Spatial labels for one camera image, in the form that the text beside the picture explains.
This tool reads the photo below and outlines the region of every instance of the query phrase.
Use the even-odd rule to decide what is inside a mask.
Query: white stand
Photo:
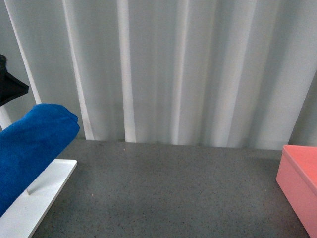
[[[0,237],[30,238],[76,165],[76,160],[53,160],[0,218]]]

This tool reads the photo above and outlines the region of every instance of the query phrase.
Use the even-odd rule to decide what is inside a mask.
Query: blue cloth
[[[77,122],[61,105],[38,104],[0,132],[0,217],[75,138]]]

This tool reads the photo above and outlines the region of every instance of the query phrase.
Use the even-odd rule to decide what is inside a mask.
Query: gray countertop
[[[305,238],[281,151],[75,140],[77,168],[34,238]]]

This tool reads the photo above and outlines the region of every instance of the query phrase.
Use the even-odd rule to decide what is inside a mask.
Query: white curtain
[[[0,0],[0,54],[78,138],[317,146],[316,0]]]

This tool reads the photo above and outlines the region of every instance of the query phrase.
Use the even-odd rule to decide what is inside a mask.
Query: pink box
[[[284,145],[276,181],[311,238],[317,238],[317,147]]]

